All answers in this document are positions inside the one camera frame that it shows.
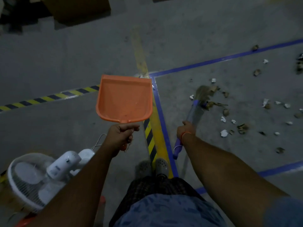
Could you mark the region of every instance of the orange bracelet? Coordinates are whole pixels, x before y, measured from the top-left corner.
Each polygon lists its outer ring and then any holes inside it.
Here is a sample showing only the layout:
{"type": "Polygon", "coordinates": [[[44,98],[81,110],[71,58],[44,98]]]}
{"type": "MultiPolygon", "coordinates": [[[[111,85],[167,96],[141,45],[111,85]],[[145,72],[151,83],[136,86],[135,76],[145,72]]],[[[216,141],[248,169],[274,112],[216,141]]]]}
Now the orange bracelet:
{"type": "Polygon", "coordinates": [[[186,133],[190,133],[189,131],[185,131],[183,132],[181,135],[180,135],[180,143],[181,145],[183,145],[183,142],[182,142],[182,138],[183,138],[183,135],[186,134],[186,133]]]}

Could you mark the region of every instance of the hazard tape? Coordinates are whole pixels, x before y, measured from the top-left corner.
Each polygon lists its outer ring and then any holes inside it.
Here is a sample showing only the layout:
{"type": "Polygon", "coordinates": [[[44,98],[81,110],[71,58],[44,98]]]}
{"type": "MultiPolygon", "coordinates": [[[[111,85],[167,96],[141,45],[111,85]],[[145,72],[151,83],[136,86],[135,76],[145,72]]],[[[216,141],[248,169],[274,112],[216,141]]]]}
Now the hazard tape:
{"type": "Polygon", "coordinates": [[[100,85],[94,85],[86,88],[79,88],[75,90],[69,90],[69,91],[63,91],[54,95],[49,95],[49,96],[43,96],[40,98],[35,98],[35,99],[29,99],[25,101],[20,101],[17,103],[11,103],[11,104],[6,104],[4,106],[0,106],[0,113],[5,112],[5,111],[10,111],[14,110],[17,108],[21,107],[28,107],[32,106],[35,104],[40,104],[40,103],[46,103],[46,102],[52,102],[55,100],[62,100],[62,99],[71,99],[75,98],[90,92],[97,92],[99,91],[100,85]]]}
{"type": "Polygon", "coordinates": [[[143,125],[144,125],[144,130],[145,130],[147,146],[149,148],[150,161],[154,165],[154,162],[156,161],[157,150],[156,150],[156,146],[154,144],[154,137],[153,137],[153,133],[152,133],[152,126],[151,126],[150,120],[149,119],[145,120],[143,125]]]}

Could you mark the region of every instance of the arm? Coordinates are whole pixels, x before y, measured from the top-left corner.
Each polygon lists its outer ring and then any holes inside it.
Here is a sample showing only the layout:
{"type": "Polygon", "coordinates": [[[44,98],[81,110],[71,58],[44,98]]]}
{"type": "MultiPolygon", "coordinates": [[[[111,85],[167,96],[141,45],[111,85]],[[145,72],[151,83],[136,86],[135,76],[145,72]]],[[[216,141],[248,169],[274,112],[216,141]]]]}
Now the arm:
{"type": "Polygon", "coordinates": [[[48,203],[29,227],[93,226],[101,191],[113,157],[132,140],[138,124],[111,126],[102,146],[86,166],[48,203]]]}
{"type": "Polygon", "coordinates": [[[235,226],[262,226],[267,208],[281,196],[288,196],[232,153],[212,146],[195,136],[188,122],[178,127],[177,136],[191,160],[196,175],[210,197],[235,226]]]}

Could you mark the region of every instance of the hand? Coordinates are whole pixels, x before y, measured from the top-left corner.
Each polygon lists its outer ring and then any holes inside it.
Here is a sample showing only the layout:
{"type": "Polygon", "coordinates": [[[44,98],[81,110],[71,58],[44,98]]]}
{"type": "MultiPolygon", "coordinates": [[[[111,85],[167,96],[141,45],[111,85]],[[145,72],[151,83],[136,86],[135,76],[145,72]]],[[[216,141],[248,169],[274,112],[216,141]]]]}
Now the hand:
{"type": "Polygon", "coordinates": [[[188,122],[188,121],[183,121],[182,122],[184,124],[184,126],[179,126],[178,129],[177,129],[177,137],[180,139],[181,137],[181,134],[184,133],[184,132],[189,132],[193,135],[196,135],[196,128],[194,125],[192,125],[191,122],[188,122]]]}
{"type": "Polygon", "coordinates": [[[139,127],[140,125],[138,123],[119,123],[112,125],[108,130],[102,146],[112,151],[112,157],[115,157],[123,145],[132,141],[132,134],[134,131],[139,131],[139,127]]]}

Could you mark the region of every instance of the blue shirt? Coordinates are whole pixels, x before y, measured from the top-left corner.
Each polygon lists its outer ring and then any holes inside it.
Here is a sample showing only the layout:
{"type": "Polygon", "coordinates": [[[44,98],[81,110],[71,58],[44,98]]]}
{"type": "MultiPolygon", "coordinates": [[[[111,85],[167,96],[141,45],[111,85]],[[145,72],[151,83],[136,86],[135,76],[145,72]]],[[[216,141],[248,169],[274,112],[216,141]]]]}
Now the blue shirt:
{"type": "MultiPolygon", "coordinates": [[[[114,227],[226,227],[210,203],[186,195],[151,194],[133,204],[114,227]]],[[[264,227],[302,227],[303,202],[282,197],[264,216],[264,227]]]]}

